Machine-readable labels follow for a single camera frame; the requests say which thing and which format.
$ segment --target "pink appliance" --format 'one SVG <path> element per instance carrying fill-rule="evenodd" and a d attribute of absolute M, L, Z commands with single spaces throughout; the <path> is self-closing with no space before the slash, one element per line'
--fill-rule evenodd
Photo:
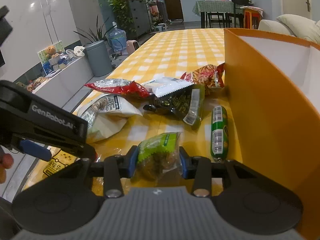
<path fill-rule="evenodd" d="M 139 48 L 139 44 L 137 41 L 127 41 L 127 52 L 129 55 L 134 53 Z"/>

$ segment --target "green snack package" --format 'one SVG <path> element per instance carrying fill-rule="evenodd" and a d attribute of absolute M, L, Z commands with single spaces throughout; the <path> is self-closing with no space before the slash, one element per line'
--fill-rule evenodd
<path fill-rule="evenodd" d="M 211 156 L 221 162 L 227 158 L 229 148 L 228 115 L 223 106 L 216 106 L 212 111 Z"/>
<path fill-rule="evenodd" d="M 197 130 L 201 124 L 204 103 L 204 86 L 201 84 L 175 91 L 163 97 L 153 96 L 150 105 L 144 110 L 157 114 L 173 113 L 177 118 Z"/>
<path fill-rule="evenodd" d="M 178 168 L 180 133 L 162 133 L 139 144 L 137 168 L 146 179 L 158 180 Z"/>

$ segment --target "human hand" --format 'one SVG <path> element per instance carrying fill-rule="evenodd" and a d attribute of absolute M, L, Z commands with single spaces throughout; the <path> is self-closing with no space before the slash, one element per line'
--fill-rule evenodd
<path fill-rule="evenodd" d="M 13 165 L 13 157 L 11 154 L 6 153 L 2 155 L 2 160 L 0 160 L 0 184 L 5 182 L 7 177 L 6 169 L 10 169 Z"/>

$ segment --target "gray trash can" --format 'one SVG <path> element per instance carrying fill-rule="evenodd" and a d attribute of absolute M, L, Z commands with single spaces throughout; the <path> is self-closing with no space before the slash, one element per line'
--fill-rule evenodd
<path fill-rule="evenodd" d="M 96 41 L 85 46 L 85 54 L 95 77 L 104 76 L 112 71 L 111 60 L 104 41 Z"/>

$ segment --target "teddy bear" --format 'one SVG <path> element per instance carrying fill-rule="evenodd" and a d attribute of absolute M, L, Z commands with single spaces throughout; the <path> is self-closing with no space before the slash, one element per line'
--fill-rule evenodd
<path fill-rule="evenodd" d="M 53 57 L 59 56 L 62 53 L 62 50 L 59 50 L 57 53 L 55 46 L 52 45 L 45 49 L 45 53 L 46 53 L 47 60 L 49 60 Z"/>

